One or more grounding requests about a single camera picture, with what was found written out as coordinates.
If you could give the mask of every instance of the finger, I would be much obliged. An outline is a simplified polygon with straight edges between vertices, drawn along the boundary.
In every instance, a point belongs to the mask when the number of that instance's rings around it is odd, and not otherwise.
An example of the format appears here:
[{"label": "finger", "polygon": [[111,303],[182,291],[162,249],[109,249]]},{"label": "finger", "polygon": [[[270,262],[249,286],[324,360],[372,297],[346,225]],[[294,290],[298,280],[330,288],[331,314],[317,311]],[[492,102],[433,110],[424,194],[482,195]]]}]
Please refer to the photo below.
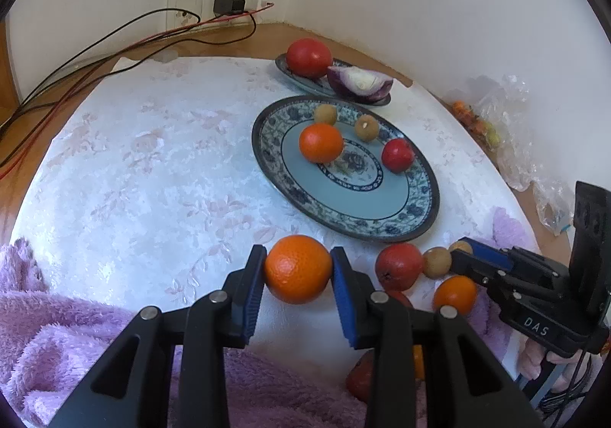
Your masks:
[{"label": "finger", "polygon": [[534,364],[541,364],[545,357],[545,349],[532,339],[526,341],[524,353],[530,358]]},{"label": "finger", "polygon": [[550,363],[553,364],[572,364],[579,361],[579,357],[581,355],[581,351],[578,350],[569,358],[560,357],[558,354],[554,352],[548,352],[547,358]]},{"label": "finger", "polygon": [[535,380],[541,374],[541,366],[533,363],[527,355],[521,355],[517,363],[517,372],[529,380]]},{"label": "finger", "polygon": [[[552,390],[554,391],[566,390],[569,387],[569,383],[571,381],[573,374],[575,373],[576,367],[577,367],[577,364],[575,363],[571,363],[568,366],[566,366],[566,369],[562,372],[562,374],[560,375],[560,378],[558,378],[558,380],[554,383],[554,386],[552,386]],[[577,375],[575,376],[574,384],[579,382],[584,377],[587,369],[588,369],[588,361],[584,360],[583,363],[581,364],[581,367],[579,368],[579,373],[577,373]]]}]

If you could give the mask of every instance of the red onion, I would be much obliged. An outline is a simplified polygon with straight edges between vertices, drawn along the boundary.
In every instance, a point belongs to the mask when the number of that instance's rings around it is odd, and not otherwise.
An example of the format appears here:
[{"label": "red onion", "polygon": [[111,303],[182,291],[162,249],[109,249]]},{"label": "red onion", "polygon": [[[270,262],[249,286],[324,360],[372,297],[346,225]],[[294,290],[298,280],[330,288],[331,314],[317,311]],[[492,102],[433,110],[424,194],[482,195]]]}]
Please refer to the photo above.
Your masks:
[{"label": "red onion", "polygon": [[384,99],[395,82],[384,73],[356,66],[329,66],[327,77],[329,85],[337,95],[362,104],[373,104]]}]

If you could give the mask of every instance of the tabletop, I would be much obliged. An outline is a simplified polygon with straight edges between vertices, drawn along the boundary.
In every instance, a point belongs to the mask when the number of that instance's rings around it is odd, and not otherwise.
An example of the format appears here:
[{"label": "tabletop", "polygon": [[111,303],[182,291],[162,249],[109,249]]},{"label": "tabletop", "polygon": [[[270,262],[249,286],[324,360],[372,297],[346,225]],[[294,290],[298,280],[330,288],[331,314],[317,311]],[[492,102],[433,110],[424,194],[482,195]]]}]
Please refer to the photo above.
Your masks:
[{"label": "tabletop", "polygon": [[[190,305],[242,267],[254,243],[269,249],[291,233],[345,247],[353,266],[375,281],[382,246],[297,211],[254,159],[255,118],[300,93],[273,61],[245,58],[148,61],[105,80],[51,143],[13,239],[31,240],[51,291],[132,310]],[[534,240],[493,164],[445,108],[418,84],[395,82],[392,93],[392,103],[375,112],[420,148],[441,194],[435,224],[415,243],[426,250],[490,236],[495,206]],[[432,293],[422,277],[410,297],[426,308]],[[298,308],[266,292],[253,348],[331,382],[359,355],[347,351],[330,289]]]}]

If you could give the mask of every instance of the red cable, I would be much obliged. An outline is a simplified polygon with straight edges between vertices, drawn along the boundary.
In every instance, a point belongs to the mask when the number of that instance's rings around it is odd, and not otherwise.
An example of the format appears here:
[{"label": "red cable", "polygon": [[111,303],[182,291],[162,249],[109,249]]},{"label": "red cable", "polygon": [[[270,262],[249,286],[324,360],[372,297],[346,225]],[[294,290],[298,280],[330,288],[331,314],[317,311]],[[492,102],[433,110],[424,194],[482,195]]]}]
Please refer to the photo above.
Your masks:
[{"label": "red cable", "polygon": [[[135,47],[139,44],[145,43],[146,41],[154,38],[154,37],[158,37],[160,35],[169,35],[172,34],[174,32],[177,31],[181,31],[187,28],[194,28],[197,26],[202,26],[204,24],[213,24],[213,23],[220,23],[221,21],[230,21],[230,20],[235,20],[237,18],[242,18],[245,16],[250,16],[250,15],[254,15],[254,14],[258,14],[260,12],[266,11],[269,8],[273,8],[274,7],[274,3],[270,3],[267,6],[265,6],[264,8],[261,9],[257,9],[256,11],[252,11],[252,12],[246,12],[246,13],[242,13],[242,14],[236,14],[236,15],[232,15],[232,16],[227,16],[227,17],[222,17],[222,18],[212,18],[210,20],[207,21],[201,21],[199,23],[194,23],[194,24],[190,24],[188,26],[181,26],[180,28],[173,28],[171,30],[166,30],[163,32],[159,32],[156,33],[154,35],[150,35],[148,37],[145,37],[144,39],[140,40],[139,42],[136,42],[135,44],[131,44],[129,46],[127,46],[127,49],[130,49],[132,47]],[[40,126],[40,130],[38,130],[38,132],[36,132],[35,134],[32,135],[32,137],[30,138],[29,142],[27,144],[25,144],[23,146],[23,150],[22,152],[19,154],[19,156],[17,156],[17,158],[14,160],[14,162],[8,166],[8,168],[3,171],[2,173],[0,173],[0,181],[2,179],[4,179],[8,173],[10,173],[11,171],[14,170],[14,168],[16,167],[17,164],[19,164],[20,161],[22,161],[22,159],[29,153],[29,151],[32,149],[32,146],[34,145],[34,142],[36,142],[37,138],[40,136],[40,134],[47,128],[47,126],[49,125],[51,118],[53,118],[53,116],[55,116],[55,114],[57,113],[57,111],[60,109],[60,107],[62,106],[62,104],[69,98],[71,97],[71,93],[74,91],[75,87],[80,84],[81,82],[79,81],[74,87],[72,87],[72,90],[69,90],[68,92],[66,92],[66,94],[64,94],[64,96],[57,101],[57,104],[55,104],[55,106],[53,106],[53,109],[51,110],[51,112],[46,116],[46,118],[44,119],[43,124]]]}]

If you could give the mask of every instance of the blue and white plate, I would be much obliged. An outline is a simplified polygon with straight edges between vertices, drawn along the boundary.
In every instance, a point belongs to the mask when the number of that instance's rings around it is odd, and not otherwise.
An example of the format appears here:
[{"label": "blue and white plate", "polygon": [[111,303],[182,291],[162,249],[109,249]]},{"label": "blue and white plate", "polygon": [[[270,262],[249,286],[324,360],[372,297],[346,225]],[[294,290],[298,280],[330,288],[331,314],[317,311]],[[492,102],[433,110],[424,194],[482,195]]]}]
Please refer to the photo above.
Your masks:
[{"label": "blue and white plate", "polygon": [[[315,165],[299,151],[299,135],[317,106],[333,104],[344,150],[332,163]],[[378,139],[365,143],[354,132],[361,115],[380,123]],[[394,174],[381,163],[393,138],[413,147],[416,161]],[[376,242],[404,242],[426,232],[439,211],[439,187],[421,151],[384,118],[337,99],[288,97],[263,110],[252,128],[252,148],[268,179],[300,211],[342,234]]]},{"label": "blue and white plate", "polygon": [[[295,85],[297,85],[297,87],[308,92],[309,94],[343,100],[343,97],[338,96],[331,88],[331,85],[329,85],[327,75],[317,79],[304,78],[303,76],[295,75],[295,73],[288,69],[288,64],[286,63],[286,54],[280,54],[280,56],[276,58],[276,66],[286,76],[286,78],[290,79]],[[352,64],[346,63],[346,61],[342,60],[333,60],[333,66],[348,68],[351,67]],[[386,106],[390,104],[390,99],[391,96],[390,94],[388,94],[388,97],[385,97],[377,103],[367,105],[375,107]]]}]

